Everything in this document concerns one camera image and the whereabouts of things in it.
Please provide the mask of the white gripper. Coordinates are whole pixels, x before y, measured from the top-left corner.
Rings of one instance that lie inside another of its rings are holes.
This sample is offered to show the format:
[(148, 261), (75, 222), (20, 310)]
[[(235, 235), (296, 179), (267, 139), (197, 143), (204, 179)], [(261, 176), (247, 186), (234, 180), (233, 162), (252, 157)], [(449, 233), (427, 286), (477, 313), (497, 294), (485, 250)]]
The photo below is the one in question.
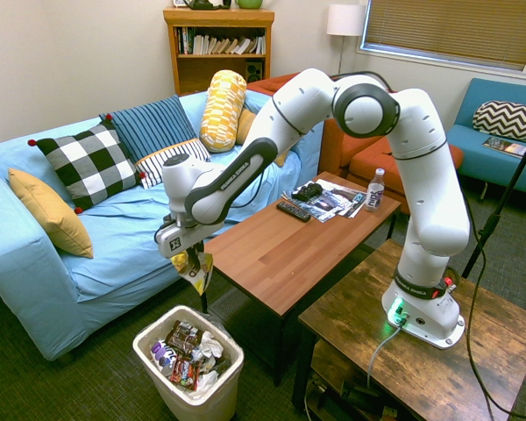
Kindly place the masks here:
[(154, 240), (158, 245), (160, 255), (164, 258), (170, 259), (172, 256), (186, 250), (189, 260), (195, 259), (198, 264), (204, 264), (204, 244), (197, 243), (204, 241), (222, 227), (223, 223), (196, 225), (189, 228), (180, 227), (174, 223), (162, 226), (154, 234)]

